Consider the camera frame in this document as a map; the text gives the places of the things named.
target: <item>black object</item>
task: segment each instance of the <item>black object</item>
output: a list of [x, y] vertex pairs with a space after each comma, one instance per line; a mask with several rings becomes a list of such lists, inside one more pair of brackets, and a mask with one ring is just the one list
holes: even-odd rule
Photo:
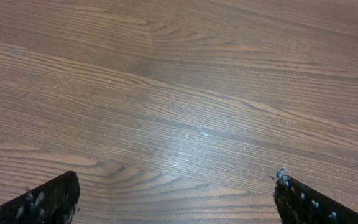
[[80, 197], [75, 172], [66, 172], [0, 206], [0, 224], [70, 224]]
[[358, 213], [277, 172], [274, 201], [283, 224], [358, 224]]

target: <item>wood grain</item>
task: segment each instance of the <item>wood grain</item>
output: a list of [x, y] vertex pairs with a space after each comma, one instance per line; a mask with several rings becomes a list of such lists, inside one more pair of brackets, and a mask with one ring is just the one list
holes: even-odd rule
[[4, 141], [0, 204], [66, 170], [81, 185], [74, 223], [280, 223], [271, 195]]
[[284, 165], [358, 211], [358, 2], [1, 0], [0, 139], [4, 187], [95, 187], [78, 222], [279, 223]]

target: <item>wooden surface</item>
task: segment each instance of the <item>wooden surface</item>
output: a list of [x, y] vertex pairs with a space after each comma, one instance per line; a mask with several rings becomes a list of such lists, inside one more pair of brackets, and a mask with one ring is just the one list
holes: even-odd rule
[[77, 223], [280, 223], [269, 175], [358, 212], [358, 1], [0, 1], [0, 203]]

